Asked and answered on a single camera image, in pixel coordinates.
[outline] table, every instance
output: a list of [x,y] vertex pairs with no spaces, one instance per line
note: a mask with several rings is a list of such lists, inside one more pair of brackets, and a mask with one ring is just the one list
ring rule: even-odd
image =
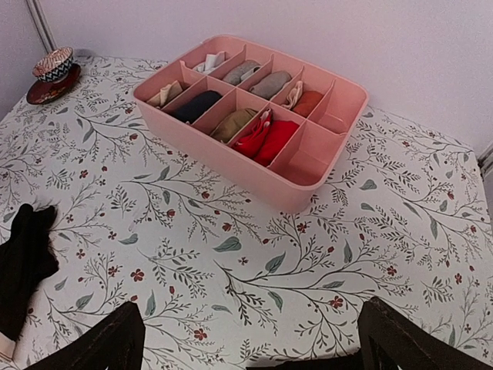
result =
[[131,98],[162,63],[79,57],[82,78],[0,123],[0,238],[22,203],[57,204],[60,270],[13,363],[138,304],[143,368],[245,368],[344,355],[363,301],[493,363],[493,247],[471,148],[368,107],[301,214],[263,205],[148,132]]

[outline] black cloth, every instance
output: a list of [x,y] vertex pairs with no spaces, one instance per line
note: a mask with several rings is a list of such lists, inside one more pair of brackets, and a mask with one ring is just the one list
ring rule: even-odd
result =
[[126,302],[82,337],[26,370],[140,370],[146,327]]
[[34,212],[23,204],[12,221],[10,238],[0,245],[0,332],[13,341],[21,333],[39,282],[59,269],[49,240],[55,219],[53,206]]
[[169,115],[191,125],[221,98],[222,96],[218,92],[208,90],[200,93]]

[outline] small bowl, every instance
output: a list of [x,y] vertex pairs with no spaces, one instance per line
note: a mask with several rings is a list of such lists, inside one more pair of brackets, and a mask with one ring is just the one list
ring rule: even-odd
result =
[[74,49],[56,49],[36,63],[32,74],[41,82],[56,82],[69,74],[73,63]]

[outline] pink plastic organizer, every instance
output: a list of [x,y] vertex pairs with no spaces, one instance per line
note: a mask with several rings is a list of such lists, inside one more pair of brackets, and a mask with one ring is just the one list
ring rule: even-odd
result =
[[[204,61],[206,54],[220,51],[226,52],[226,60],[208,76],[192,70]],[[238,86],[221,80],[247,59],[257,61],[261,68]],[[289,72],[292,79],[270,101],[248,92],[263,77],[281,70]],[[162,109],[146,103],[175,80],[185,90],[174,100]],[[304,83],[304,91],[324,94],[307,118],[280,106],[299,80]],[[167,114],[207,90],[215,90],[223,98],[193,125]],[[328,177],[368,101],[368,94],[361,86],[343,77],[282,52],[227,35],[208,39],[162,67],[138,85],[133,95],[152,133],[287,213],[300,212],[310,204],[311,196]],[[228,144],[209,137],[224,117],[243,108],[259,112]],[[231,147],[251,132],[261,113],[268,108],[273,110],[274,119],[294,121],[299,128],[273,162],[263,167]]]

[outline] red saucer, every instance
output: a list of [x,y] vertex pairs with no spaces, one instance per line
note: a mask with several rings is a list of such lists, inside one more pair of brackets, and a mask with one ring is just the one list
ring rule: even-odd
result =
[[38,104],[50,103],[59,97],[68,93],[77,83],[80,77],[81,68],[74,64],[69,70],[69,74],[62,80],[56,82],[36,81],[28,91],[26,99],[29,104],[37,106]]

